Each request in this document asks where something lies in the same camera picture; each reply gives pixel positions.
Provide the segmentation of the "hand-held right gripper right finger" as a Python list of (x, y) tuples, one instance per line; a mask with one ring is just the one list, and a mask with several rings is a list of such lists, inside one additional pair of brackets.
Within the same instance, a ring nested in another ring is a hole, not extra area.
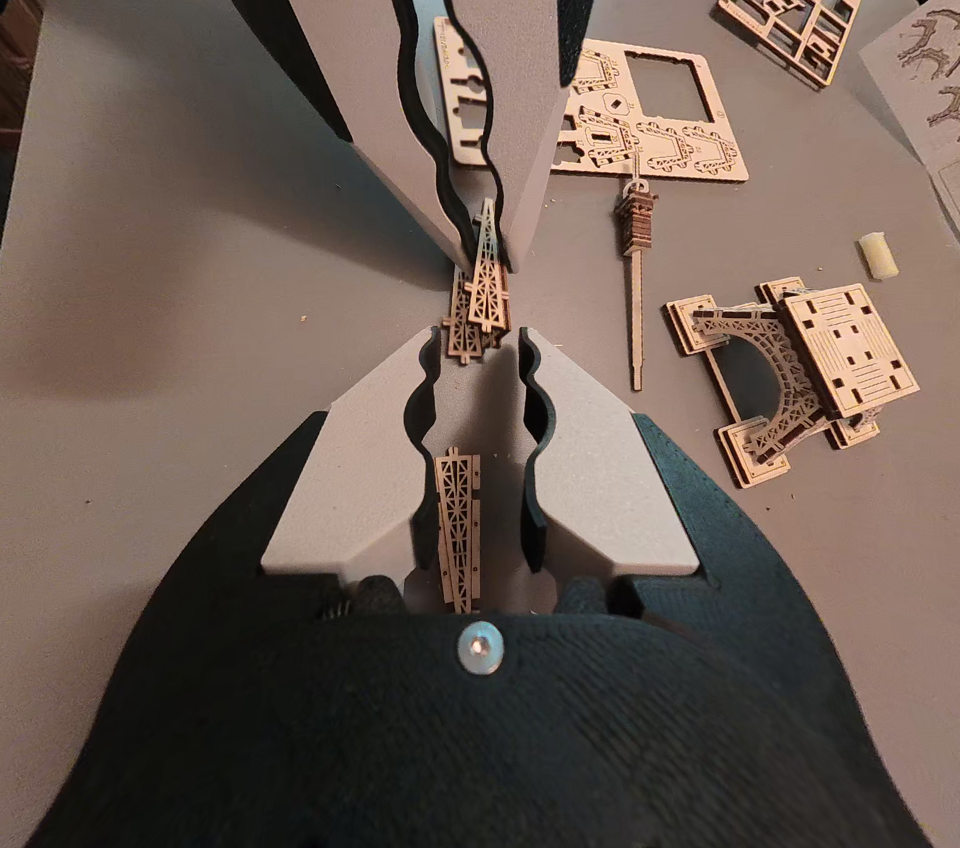
[(522, 327), (521, 550), (533, 573), (690, 576), (700, 561), (630, 407), (546, 337)]

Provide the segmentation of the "paper instruction sheet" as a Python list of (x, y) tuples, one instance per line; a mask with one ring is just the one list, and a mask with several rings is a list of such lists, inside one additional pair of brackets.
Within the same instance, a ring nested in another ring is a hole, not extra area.
[(929, 0), (860, 52), (959, 226), (959, 0)]

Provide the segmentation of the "wooden tower section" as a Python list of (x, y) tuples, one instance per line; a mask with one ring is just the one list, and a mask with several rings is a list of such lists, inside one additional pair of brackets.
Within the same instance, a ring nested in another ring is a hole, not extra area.
[(505, 336), (513, 330), (510, 309), (509, 279), (506, 268), (500, 266), (502, 298), (505, 303), (506, 326), (495, 327), (487, 332), (469, 319), (470, 293), (466, 290), (467, 276), (455, 267), (451, 285), (449, 314), (441, 321), (448, 332), (447, 356), (467, 365), (474, 359), (481, 360), (487, 350), (499, 349)]

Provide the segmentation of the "wooden cut-out sheet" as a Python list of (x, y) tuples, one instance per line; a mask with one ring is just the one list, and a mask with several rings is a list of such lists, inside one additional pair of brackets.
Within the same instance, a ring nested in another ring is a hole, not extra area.
[[(690, 74), (703, 107), (700, 118), (644, 110), (649, 79), (630, 61)], [(551, 170), (554, 173), (644, 179), (747, 182), (750, 178), (704, 56), (586, 38), (570, 85)]]

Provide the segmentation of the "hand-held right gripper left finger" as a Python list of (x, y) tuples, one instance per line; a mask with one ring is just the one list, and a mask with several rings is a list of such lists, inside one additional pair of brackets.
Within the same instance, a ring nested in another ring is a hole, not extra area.
[(440, 330), (427, 327), (331, 404), (262, 556), (267, 574), (403, 586), (434, 564), (439, 500), (423, 442), (440, 370)]

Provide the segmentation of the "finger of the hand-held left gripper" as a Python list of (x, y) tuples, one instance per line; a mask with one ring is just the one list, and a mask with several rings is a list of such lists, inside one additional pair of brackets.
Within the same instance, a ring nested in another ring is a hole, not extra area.
[(498, 232), (517, 272), (529, 253), (567, 104), (557, 0), (445, 0), (486, 85), (481, 151), (496, 185)]
[(288, 2), (356, 152), (451, 260), (472, 266), (472, 217), (417, 83), (413, 0)]

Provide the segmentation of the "wooden tower base model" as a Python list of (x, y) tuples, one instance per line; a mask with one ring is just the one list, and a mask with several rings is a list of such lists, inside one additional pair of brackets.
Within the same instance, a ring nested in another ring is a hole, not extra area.
[(837, 450), (870, 441), (882, 409), (920, 389), (863, 285), (782, 278), (756, 292), (739, 305), (709, 294), (665, 305), (678, 347), (702, 358), (725, 403), (715, 435), (740, 489), (786, 474), (812, 437)]

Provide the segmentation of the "grey desk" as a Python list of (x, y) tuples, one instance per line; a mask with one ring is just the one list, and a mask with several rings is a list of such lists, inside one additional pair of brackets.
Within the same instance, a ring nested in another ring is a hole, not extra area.
[[(649, 415), (815, 604), (896, 784), (958, 846), (958, 244), (859, 50), (916, 7), (863, 0), (816, 89), (716, 7), (597, 0), (590, 35), (706, 57), (750, 172), (666, 182), (630, 391), (611, 179), (551, 180), (510, 279), (532, 326)], [(723, 404), (664, 303), (862, 281), (920, 391), (881, 434), (734, 488)], [(313, 411), (448, 304), (451, 266), (230, 0), (47, 0), (2, 241), (2, 846), (29, 838), (168, 567)]]

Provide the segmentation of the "slotted wooden parts sheet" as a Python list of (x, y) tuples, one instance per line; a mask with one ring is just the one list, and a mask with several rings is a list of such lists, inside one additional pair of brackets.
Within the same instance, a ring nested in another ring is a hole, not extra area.
[(433, 30), (451, 158), (464, 168), (488, 168), (482, 138), (489, 105), (481, 68), (448, 17), (436, 16)]

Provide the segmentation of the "small pale wax cylinder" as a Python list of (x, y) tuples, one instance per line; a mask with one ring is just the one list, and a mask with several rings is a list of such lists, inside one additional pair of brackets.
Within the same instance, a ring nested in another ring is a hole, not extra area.
[(874, 231), (858, 239), (858, 247), (870, 274), (870, 279), (884, 281), (900, 273), (894, 254), (883, 231)]

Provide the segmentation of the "wooden tower spire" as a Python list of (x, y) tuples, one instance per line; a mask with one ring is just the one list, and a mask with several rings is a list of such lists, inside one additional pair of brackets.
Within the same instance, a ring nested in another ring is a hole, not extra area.
[(639, 149), (630, 157), (630, 181), (622, 190), (613, 217), (618, 232), (619, 250), (625, 262), (629, 314), (631, 388), (643, 387), (643, 260), (652, 247), (652, 219), (658, 195), (642, 176), (644, 161)]

